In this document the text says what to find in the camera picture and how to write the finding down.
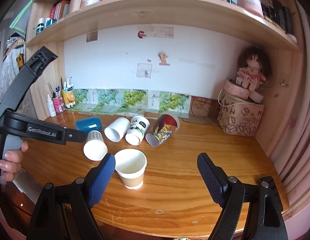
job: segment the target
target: wooden tabletop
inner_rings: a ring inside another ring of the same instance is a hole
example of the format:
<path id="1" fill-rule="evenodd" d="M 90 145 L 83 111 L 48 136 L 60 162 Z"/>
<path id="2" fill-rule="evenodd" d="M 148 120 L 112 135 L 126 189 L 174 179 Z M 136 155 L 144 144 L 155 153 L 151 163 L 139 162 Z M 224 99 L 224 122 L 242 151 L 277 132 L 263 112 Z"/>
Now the wooden tabletop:
<path id="1" fill-rule="evenodd" d="M 74 128 L 76 120 L 90 114 L 65 111 L 48 122 Z M 118 116 L 99 115 L 103 128 Z M 115 227 L 156 236 L 209 236 L 220 215 L 197 169 L 197 155 L 206 152 L 216 166 L 241 182 L 256 184 L 260 177 L 273 176 L 284 210 L 289 203 L 284 187 L 271 161 L 255 138 L 227 135 L 220 127 L 183 122 L 181 128 L 159 148 L 143 140 L 132 146 L 123 138 L 119 143 L 104 136 L 108 152 L 136 148 L 147 157 L 144 185 L 129 190 L 114 172 L 99 204 L 92 212 L 96 220 Z M 57 145 L 29 141 L 22 162 L 37 182 L 55 186 L 69 184 L 98 165 L 85 157 L 83 143 Z M 244 203 L 237 230 L 244 228 L 248 203 Z"/>

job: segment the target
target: hand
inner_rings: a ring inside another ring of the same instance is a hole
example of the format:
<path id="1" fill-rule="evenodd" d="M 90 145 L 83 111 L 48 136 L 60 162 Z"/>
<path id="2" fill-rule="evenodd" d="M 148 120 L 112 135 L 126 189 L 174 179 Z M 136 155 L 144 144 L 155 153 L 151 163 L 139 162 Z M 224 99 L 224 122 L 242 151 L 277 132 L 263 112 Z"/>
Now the hand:
<path id="1" fill-rule="evenodd" d="M 28 143 L 23 142 L 20 150 L 6 151 L 5 159 L 0 160 L 0 168 L 5 171 L 1 177 L 5 181 L 13 181 L 15 173 L 21 170 L 21 161 L 23 153 L 28 150 Z"/>

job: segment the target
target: pink curtain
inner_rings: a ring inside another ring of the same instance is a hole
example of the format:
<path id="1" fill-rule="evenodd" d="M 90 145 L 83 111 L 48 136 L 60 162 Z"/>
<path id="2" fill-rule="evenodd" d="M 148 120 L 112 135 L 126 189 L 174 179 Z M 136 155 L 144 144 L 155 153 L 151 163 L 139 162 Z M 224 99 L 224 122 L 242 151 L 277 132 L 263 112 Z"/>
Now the pink curtain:
<path id="1" fill-rule="evenodd" d="M 287 213 L 301 211 L 310 204 L 310 19 L 297 4 L 306 42 L 303 80 L 289 125 L 276 150 L 269 156 L 287 192 L 290 203 Z"/>

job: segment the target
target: doll leg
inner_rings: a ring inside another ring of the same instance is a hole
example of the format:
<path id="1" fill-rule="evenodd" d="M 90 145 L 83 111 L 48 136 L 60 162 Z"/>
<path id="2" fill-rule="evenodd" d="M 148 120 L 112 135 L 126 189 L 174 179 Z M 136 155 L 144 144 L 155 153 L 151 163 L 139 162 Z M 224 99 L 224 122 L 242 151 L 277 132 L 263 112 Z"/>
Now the doll leg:
<path id="1" fill-rule="evenodd" d="M 257 84 L 256 83 L 251 83 L 250 85 L 249 85 L 249 91 L 254 91 L 255 89 L 257 88 Z"/>
<path id="2" fill-rule="evenodd" d="M 249 86 L 249 81 L 247 78 L 244 78 L 243 79 L 243 82 L 242 82 L 242 87 L 243 88 L 247 88 Z"/>

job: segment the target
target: white paper cup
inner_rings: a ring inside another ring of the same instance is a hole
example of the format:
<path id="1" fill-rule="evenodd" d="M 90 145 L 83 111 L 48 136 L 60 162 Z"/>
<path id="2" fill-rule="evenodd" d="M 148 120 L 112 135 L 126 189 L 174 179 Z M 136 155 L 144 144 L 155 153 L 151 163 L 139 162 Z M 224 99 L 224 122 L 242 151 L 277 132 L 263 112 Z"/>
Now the white paper cup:
<path id="1" fill-rule="evenodd" d="M 144 183 L 146 156 L 136 149 L 125 149 L 115 154 L 115 170 L 129 189 L 139 189 Z"/>
<path id="2" fill-rule="evenodd" d="M 104 133 L 109 140 L 119 142 L 126 134 L 129 124 L 130 122 L 127 118 L 120 117 L 108 125 Z"/>
<path id="3" fill-rule="evenodd" d="M 85 156 L 92 161 L 100 161 L 105 157 L 107 152 L 108 148 L 104 143 L 101 133 L 97 130 L 90 131 L 84 145 Z"/>
<path id="4" fill-rule="evenodd" d="M 130 126 L 125 136 L 126 141 L 131 145 L 141 144 L 149 128 L 149 121 L 143 116 L 134 116 L 130 121 Z"/>

